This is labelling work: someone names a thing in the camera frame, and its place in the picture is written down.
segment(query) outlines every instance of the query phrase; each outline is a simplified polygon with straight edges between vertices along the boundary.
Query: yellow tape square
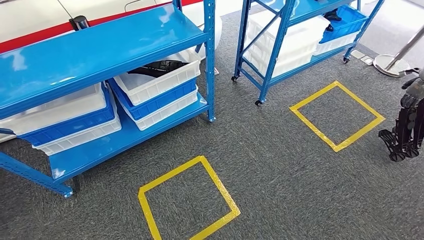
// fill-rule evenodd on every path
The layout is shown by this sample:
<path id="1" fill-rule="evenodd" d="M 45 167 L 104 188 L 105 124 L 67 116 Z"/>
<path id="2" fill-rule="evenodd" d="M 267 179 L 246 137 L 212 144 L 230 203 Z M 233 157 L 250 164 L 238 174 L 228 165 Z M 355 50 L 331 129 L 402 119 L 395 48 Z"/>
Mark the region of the yellow tape square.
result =
<path id="1" fill-rule="evenodd" d="M 306 104 L 312 102 L 314 99 L 318 98 L 319 96 L 325 94 L 326 92 L 330 91 L 331 89 L 339 87 L 342 89 L 345 93 L 347 93 L 351 98 L 353 98 L 355 101 L 357 101 L 360 105 L 362 105 L 364 108 L 366 108 L 368 111 L 370 111 L 376 118 L 368 123 L 366 126 L 361 128 L 359 131 L 355 132 L 352 136 L 348 137 L 346 140 L 341 142 L 339 145 L 336 145 L 333 141 L 331 141 L 324 133 L 322 133 L 316 126 L 312 124 L 300 111 L 299 109 Z M 356 96 L 353 92 L 351 92 L 349 89 L 347 89 L 345 86 L 343 86 L 340 82 L 334 81 L 330 85 L 324 87 L 323 89 L 317 91 L 316 93 L 312 94 L 311 96 L 307 97 L 306 99 L 300 101 L 299 103 L 295 104 L 294 106 L 290 107 L 290 110 L 296 114 L 297 117 L 302 120 L 318 137 L 320 137 L 324 142 L 326 142 L 335 152 L 338 152 L 356 140 L 358 140 L 360 137 L 362 137 L 364 134 L 369 132 L 371 129 L 373 129 L 375 126 L 380 124 L 385 120 L 385 118 L 380 115 L 377 111 L 372 109 L 368 104 L 366 104 L 364 101 L 362 101 L 358 96 Z"/>
<path id="2" fill-rule="evenodd" d="M 183 165 L 169 171 L 168 173 L 165 173 L 164 175 L 156 178 L 155 180 L 149 182 L 148 184 L 140 187 L 138 191 L 138 200 L 141 204 L 141 209 L 143 210 L 144 216 L 147 221 L 147 225 L 150 229 L 151 235 L 153 236 L 153 239 L 160 240 L 162 239 L 161 234 L 159 233 L 158 227 L 156 226 L 156 222 L 153 219 L 152 211 L 150 209 L 149 203 L 146 199 L 145 192 L 149 191 L 150 189 L 158 186 L 159 184 L 165 182 L 166 180 L 174 177 L 177 174 L 180 174 L 181 172 L 187 170 L 188 168 L 194 166 L 197 163 L 201 163 L 203 167 L 206 169 L 207 173 L 209 174 L 210 178 L 212 179 L 213 183 L 215 183 L 216 187 L 218 188 L 219 192 L 225 199 L 225 202 L 228 204 L 229 209 L 231 210 L 229 213 L 227 213 L 225 216 L 217 220 L 216 222 L 212 223 L 193 237 L 191 237 L 191 240 L 199 240 L 204 239 L 207 236 L 214 233 L 216 230 L 222 228 L 225 224 L 229 223 L 231 220 L 233 220 L 235 217 L 240 215 L 240 210 L 236 206 L 236 203 L 231 198 L 230 194 L 224 187 L 221 180 L 218 178 L 217 173 L 212 169 L 211 165 L 209 164 L 208 160 L 204 156 L 197 156 L 194 159 L 184 163 Z"/>

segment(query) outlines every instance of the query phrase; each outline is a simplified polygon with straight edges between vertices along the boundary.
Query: shelf post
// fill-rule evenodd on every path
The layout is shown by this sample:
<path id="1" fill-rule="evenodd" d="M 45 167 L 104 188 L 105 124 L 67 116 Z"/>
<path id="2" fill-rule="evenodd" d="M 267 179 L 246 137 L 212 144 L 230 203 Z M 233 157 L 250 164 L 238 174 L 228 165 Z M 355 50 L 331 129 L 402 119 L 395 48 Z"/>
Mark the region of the shelf post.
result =
<path id="1" fill-rule="evenodd" d="M 207 40 L 204 44 L 206 53 L 206 101 L 209 106 L 209 122 L 215 121 L 215 0 L 204 0 L 204 29 Z"/>
<path id="2" fill-rule="evenodd" d="M 242 67 L 243 49 L 245 48 L 246 29 L 248 26 L 249 9 L 252 0 L 244 0 L 241 9 L 240 30 L 238 32 L 237 53 L 235 54 L 234 77 L 240 77 L 240 69 Z"/>
<path id="3" fill-rule="evenodd" d="M 365 23 L 363 24 L 360 32 L 358 33 L 358 35 L 356 35 L 355 41 L 353 42 L 353 46 L 349 47 L 349 49 L 347 50 L 346 54 L 344 55 L 345 59 L 349 59 L 349 57 L 351 56 L 351 52 L 352 50 L 357 46 L 359 40 L 361 39 L 362 35 L 364 35 L 365 31 L 367 30 L 368 26 L 370 25 L 370 23 L 373 21 L 374 17 L 376 16 L 377 12 L 380 10 L 380 8 L 382 7 L 382 4 L 384 3 L 385 0 L 378 0 L 377 4 L 375 5 L 374 9 L 372 10 L 371 14 L 369 15 L 368 19 L 365 21 Z"/>
<path id="4" fill-rule="evenodd" d="M 174 4 L 174 6 L 175 6 L 178 10 L 182 11 L 182 4 L 181 4 L 181 0 L 172 0 L 172 4 Z"/>
<path id="5" fill-rule="evenodd" d="M 293 8 L 296 0 L 286 0 L 284 7 L 278 13 L 281 16 L 279 23 L 278 33 L 275 37 L 274 47 L 272 48 L 271 57 L 269 58 L 268 69 L 266 70 L 265 78 L 263 79 L 262 89 L 260 90 L 259 101 L 265 102 L 265 96 L 270 88 L 271 78 L 273 77 L 274 68 L 276 67 L 277 57 L 280 54 L 281 46 L 283 44 L 284 36 L 287 33 L 287 28 L 290 23 L 290 16 L 292 15 Z"/>
<path id="6" fill-rule="evenodd" d="M 34 168 L 2 152 L 0 152 L 0 167 L 9 172 L 24 177 L 34 183 L 37 183 L 47 189 L 50 189 L 53 192 L 64 196 L 65 198 L 68 198 L 73 194 L 72 188 L 70 188 L 69 186 L 60 183 L 55 183 L 51 177 L 42 174 Z"/>

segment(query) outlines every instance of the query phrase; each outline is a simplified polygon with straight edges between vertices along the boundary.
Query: blue shelf board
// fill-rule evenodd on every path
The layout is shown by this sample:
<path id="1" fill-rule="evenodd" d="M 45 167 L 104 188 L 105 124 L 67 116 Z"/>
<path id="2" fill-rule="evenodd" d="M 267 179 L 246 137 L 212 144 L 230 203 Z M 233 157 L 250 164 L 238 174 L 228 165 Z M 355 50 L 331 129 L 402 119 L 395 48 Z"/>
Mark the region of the blue shelf board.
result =
<path id="1" fill-rule="evenodd" d="M 262 6 L 273 11 L 279 12 L 285 5 L 283 0 L 253 0 Z M 342 5 L 350 4 L 353 0 L 299 0 L 299 5 L 294 11 L 294 16 L 290 18 L 289 26 L 298 24 L 310 18 L 329 12 Z"/>
<path id="2" fill-rule="evenodd" d="M 295 69 L 293 69 L 291 71 L 288 71 L 286 73 L 283 73 L 283 74 L 281 74 L 279 76 L 273 77 L 271 79 L 271 81 L 270 81 L 269 84 L 271 86 L 272 85 L 275 85 L 275 84 L 277 84 L 277 83 L 279 83 L 279 82 L 281 82 L 281 81 L 283 81 L 283 80 L 285 80 L 287 78 L 290 78 L 291 76 L 293 76 L 293 75 L 295 75 L 295 74 L 297 74 L 297 73 L 299 73 L 299 72 L 301 72 L 301 71 L 303 71 L 303 70 L 305 70 L 307 68 L 312 67 L 315 64 L 318 64 L 318 63 L 320 63 L 320 62 L 322 62 L 322 61 L 324 61 L 324 60 L 326 60 L 328 58 L 333 57 L 334 55 L 336 55 L 338 53 L 341 53 L 343 50 L 345 50 L 347 48 L 350 48 L 352 46 L 354 46 L 354 43 L 351 43 L 351 44 L 348 44 L 348 45 L 345 45 L 345 46 L 336 48 L 336 49 L 331 50 L 331 51 L 324 52 L 324 53 L 322 53 L 320 55 L 312 56 L 312 58 L 310 59 L 310 62 L 308 62 L 307 64 L 302 65 L 302 66 L 300 66 L 298 68 L 295 68 Z"/>
<path id="3" fill-rule="evenodd" d="M 205 42 L 166 4 L 0 54 L 0 119 Z"/>
<path id="4" fill-rule="evenodd" d="M 164 131 L 208 110 L 206 100 L 197 94 L 197 101 L 155 125 L 140 131 L 121 106 L 118 114 L 122 129 L 107 136 L 51 155 L 50 169 L 55 182 L 62 183 Z"/>

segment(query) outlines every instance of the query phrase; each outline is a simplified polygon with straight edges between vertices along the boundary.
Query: white plastic bin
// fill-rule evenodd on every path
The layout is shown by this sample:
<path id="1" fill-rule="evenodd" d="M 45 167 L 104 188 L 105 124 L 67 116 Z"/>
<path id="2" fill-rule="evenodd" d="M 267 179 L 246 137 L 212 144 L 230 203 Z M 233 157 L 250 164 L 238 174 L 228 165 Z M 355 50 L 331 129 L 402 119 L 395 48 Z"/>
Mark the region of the white plastic bin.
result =
<path id="1" fill-rule="evenodd" d="M 23 135 L 105 107 L 102 84 L 97 83 L 2 119 L 0 128 L 10 129 L 16 135 Z"/>
<path id="2" fill-rule="evenodd" d="M 117 106 L 112 92 L 110 92 L 110 98 L 115 114 L 115 118 L 113 120 L 84 129 L 46 144 L 32 147 L 45 152 L 48 156 L 51 156 L 121 130 L 121 122 L 117 113 Z"/>
<path id="3" fill-rule="evenodd" d="M 282 54 L 283 49 L 281 49 L 278 57 L 277 57 L 277 63 L 281 61 L 290 62 L 294 61 L 296 59 L 304 58 L 305 55 L 308 55 L 309 53 L 315 52 L 317 49 L 318 43 L 321 41 L 323 36 L 318 36 L 313 39 L 303 39 L 298 42 L 296 47 L 289 48 L 284 50 L 284 54 Z M 251 42 L 252 36 L 246 37 L 246 44 Z M 255 42 L 248 50 L 247 52 L 253 53 L 257 58 L 261 59 L 262 62 L 268 63 L 270 62 L 271 53 L 272 51 L 269 51 L 269 46 L 263 45 L 261 42 Z"/>
<path id="4" fill-rule="evenodd" d="M 250 39 L 256 37 L 274 16 L 272 12 L 267 10 L 250 15 L 247 25 L 248 37 Z M 254 43 L 255 45 L 266 46 L 266 48 L 261 49 L 261 51 L 267 52 L 269 55 L 271 55 L 276 41 L 280 20 L 280 18 L 275 20 L 275 22 Z M 302 53 L 304 54 L 310 51 L 311 48 L 314 48 L 314 45 L 316 47 L 317 40 L 323 38 L 324 31 L 329 24 L 330 21 L 323 16 L 316 16 L 289 27 L 284 36 L 279 56 L 295 58 Z"/>
<path id="5" fill-rule="evenodd" d="M 334 50 L 334 49 L 338 49 L 340 47 L 343 47 L 343 46 L 346 46 L 348 44 L 353 43 L 355 41 L 355 38 L 359 34 L 359 32 L 360 31 L 357 31 L 357 32 L 336 38 L 336 39 L 328 41 L 328 42 L 320 43 L 316 47 L 316 51 L 313 53 L 313 55 L 320 55 L 320 54 L 323 54 L 325 52 L 328 52 L 328 51 L 331 51 L 331 50 Z"/>
<path id="6" fill-rule="evenodd" d="M 201 59 L 191 49 L 180 51 L 161 60 L 178 60 L 189 64 L 158 78 L 128 73 L 114 77 L 118 86 L 126 93 L 134 106 L 200 75 Z"/>
<path id="7" fill-rule="evenodd" d="M 295 68 L 298 68 L 302 65 L 305 65 L 311 61 L 312 54 L 315 52 L 315 49 L 310 50 L 309 52 L 304 53 L 303 55 L 297 56 L 295 58 L 279 58 L 275 64 L 274 72 L 272 77 L 277 77 L 281 74 L 284 74 L 288 71 L 291 71 Z M 252 51 L 246 51 L 243 55 L 249 62 L 251 62 L 259 72 L 265 76 L 267 74 L 269 57 L 268 60 L 261 58 L 261 56 L 255 54 Z"/>
<path id="8" fill-rule="evenodd" d="M 135 122 L 138 129 L 140 131 L 143 131 L 154 124 L 166 119 L 167 117 L 175 114 L 176 112 L 182 110 L 183 108 L 187 107 L 190 104 L 193 104 L 198 100 L 198 87 L 195 91 L 190 92 L 189 94 L 171 102 L 170 104 L 161 107 L 160 109 L 150 113 L 149 115 L 139 119 L 134 120 L 134 118 L 131 116 L 131 114 L 128 112 L 128 110 L 124 107 L 126 114 Z"/>

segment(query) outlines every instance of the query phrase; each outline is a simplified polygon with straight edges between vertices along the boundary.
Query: plastic crate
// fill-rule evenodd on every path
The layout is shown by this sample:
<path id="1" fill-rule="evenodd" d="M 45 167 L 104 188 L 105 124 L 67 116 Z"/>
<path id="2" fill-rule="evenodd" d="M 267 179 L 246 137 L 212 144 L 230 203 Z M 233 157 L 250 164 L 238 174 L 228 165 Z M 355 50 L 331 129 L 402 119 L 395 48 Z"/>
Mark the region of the plastic crate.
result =
<path id="1" fill-rule="evenodd" d="M 0 120 L 0 128 L 10 129 L 16 135 L 21 136 L 105 107 L 106 101 L 102 83 L 97 83 L 2 119 Z"/>
<path id="2" fill-rule="evenodd" d="M 295 47 L 288 47 L 284 51 L 281 49 L 277 57 L 277 62 L 281 62 L 283 59 L 285 62 L 289 62 L 304 56 L 306 53 L 314 52 L 317 49 L 318 43 L 321 41 L 322 37 L 323 36 L 318 35 L 318 37 L 315 36 L 315 38 L 306 38 L 299 41 Z M 251 42 L 252 38 L 253 36 L 248 35 L 244 45 L 247 46 L 247 44 Z M 263 45 L 262 42 L 255 42 L 247 51 L 254 53 L 263 62 L 269 63 L 272 53 L 271 50 L 269 46 Z"/>
<path id="3" fill-rule="evenodd" d="M 281 74 L 284 74 L 309 63 L 314 52 L 315 48 L 309 50 L 308 52 L 304 52 L 303 54 L 298 55 L 294 58 L 279 58 L 275 64 L 272 77 L 277 77 Z M 255 66 L 263 76 L 267 74 L 268 64 L 270 63 L 269 56 L 267 59 L 265 59 L 263 58 L 264 55 L 259 55 L 256 52 L 253 52 L 252 50 L 248 49 L 243 54 L 243 57 L 245 57 L 250 63 L 252 63 L 253 66 Z"/>
<path id="4" fill-rule="evenodd" d="M 40 146 L 113 120 L 115 118 L 115 114 L 110 98 L 111 93 L 106 89 L 103 83 L 101 85 L 106 102 L 105 108 L 59 122 L 51 126 L 43 127 L 26 134 L 18 135 L 18 137 L 27 140 L 33 146 Z"/>
<path id="5" fill-rule="evenodd" d="M 130 112 L 128 111 L 128 109 L 123 106 L 124 111 L 126 112 L 126 114 L 134 121 L 134 123 L 137 125 L 138 129 L 140 129 L 140 131 L 143 131 L 155 124 L 157 124 L 158 122 L 166 119 L 167 117 L 175 114 L 176 112 L 184 109 L 185 107 L 188 107 L 189 105 L 195 103 L 198 100 L 198 88 L 196 88 L 196 90 L 190 92 L 189 94 L 171 102 L 170 104 L 159 108 L 158 110 L 150 113 L 149 115 L 139 119 L 139 120 L 135 120 L 133 118 L 133 116 L 130 114 Z"/>
<path id="6" fill-rule="evenodd" d="M 110 105 L 108 107 L 113 111 L 112 120 L 56 139 L 46 144 L 32 147 L 45 152 L 48 156 L 51 156 L 121 130 L 122 126 L 117 113 L 117 106 L 115 104 L 113 94 L 109 94 L 109 101 Z"/>
<path id="7" fill-rule="evenodd" d="M 113 79 L 109 80 L 109 84 L 119 102 L 127 109 L 131 117 L 137 121 L 196 90 L 196 77 L 137 106 L 131 103 L 125 92 L 118 87 Z"/>
<path id="8" fill-rule="evenodd" d="M 247 36 L 250 39 L 255 38 L 273 17 L 275 17 L 275 14 L 267 10 L 249 15 Z M 271 55 L 276 41 L 280 20 L 280 18 L 275 20 L 275 22 L 254 43 L 254 45 L 266 46 L 262 47 L 261 51 L 269 55 Z M 316 45 L 317 41 L 319 42 L 319 40 L 323 38 L 323 32 L 329 24 L 330 21 L 323 16 L 316 16 L 289 27 L 284 36 L 278 56 L 293 58 L 299 54 L 308 52 L 304 47 L 313 44 Z"/>
<path id="9" fill-rule="evenodd" d="M 346 36 L 336 38 L 336 39 L 328 41 L 328 42 L 320 43 L 316 47 L 316 50 L 313 53 L 313 55 L 320 55 L 320 54 L 323 54 L 325 52 L 328 52 L 328 51 L 331 51 L 331 50 L 334 50 L 334 49 L 338 49 L 340 47 L 351 44 L 355 41 L 355 38 L 357 37 L 358 33 L 359 33 L 359 31 L 351 33 L 351 34 L 346 35 Z"/>
<path id="10" fill-rule="evenodd" d="M 161 60 L 178 60 L 189 64 L 158 78 L 128 73 L 114 77 L 118 86 L 125 92 L 134 106 L 200 75 L 199 64 L 201 59 L 191 49 L 180 51 Z"/>
<path id="11" fill-rule="evenodd" d="M 320 44 L 358 32 L 368 19 L 367 16 L 349 5 L 339 7 L 337 15 L 341 17 L 341 21 L 331 21 L 334 30 L 325 31 Z"/>

